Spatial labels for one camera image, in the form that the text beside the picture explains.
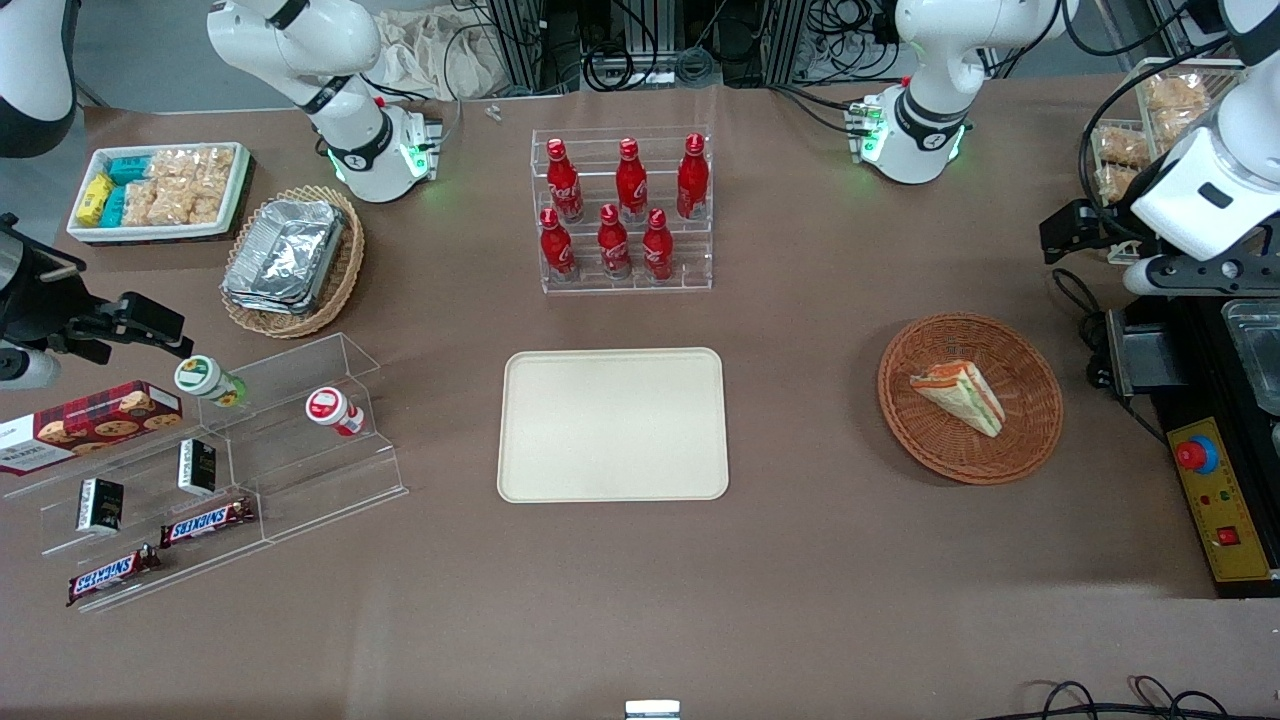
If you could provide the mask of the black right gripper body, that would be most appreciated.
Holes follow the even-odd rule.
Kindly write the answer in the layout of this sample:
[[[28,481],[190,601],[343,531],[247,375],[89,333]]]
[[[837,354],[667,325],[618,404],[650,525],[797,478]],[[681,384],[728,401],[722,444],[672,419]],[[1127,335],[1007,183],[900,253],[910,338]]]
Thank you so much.
[[[87,264],[23,234],[17,222],[1,218],[3,338],[20,347],[74,347],[79,341],[69,329],[87,311]]]

